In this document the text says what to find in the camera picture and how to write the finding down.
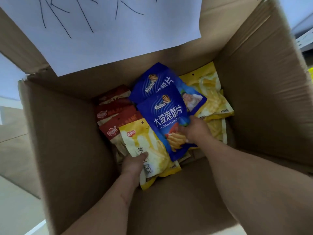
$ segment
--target french fries image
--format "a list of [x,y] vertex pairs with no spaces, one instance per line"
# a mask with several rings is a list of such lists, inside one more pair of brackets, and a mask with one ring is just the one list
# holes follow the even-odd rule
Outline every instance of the french fries image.
[[186,143],[186,136],[180,132],[170,133],[167,137],[167,141],[171,146],[173,152],[181,149],[181,145]]

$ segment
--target floor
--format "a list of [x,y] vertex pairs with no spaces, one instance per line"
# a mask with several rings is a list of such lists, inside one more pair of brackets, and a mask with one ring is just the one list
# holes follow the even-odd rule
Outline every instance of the floor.
[[23,110],[0,106],[0,176],[39,198]]

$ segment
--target cardboard box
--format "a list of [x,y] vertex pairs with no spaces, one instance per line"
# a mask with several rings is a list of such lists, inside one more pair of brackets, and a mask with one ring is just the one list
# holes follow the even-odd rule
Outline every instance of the cardboard box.
[[[7,30],[0,33],[0,51],[33,74],[19,82],[19,91],[50,234],[65,231],[117,176],[90,99],[132,84],[158,61],[181,75],[213,60],[235,110],[229,142],[252,154],[313,165],[312,83],[276,0],[203,0],[201,39],[59,78],[43,69],[45,59],[5,13],[0,17]],[[210,234],[236,223],[209,163],[195,158],[182,172],[135,192],[129,234]]]

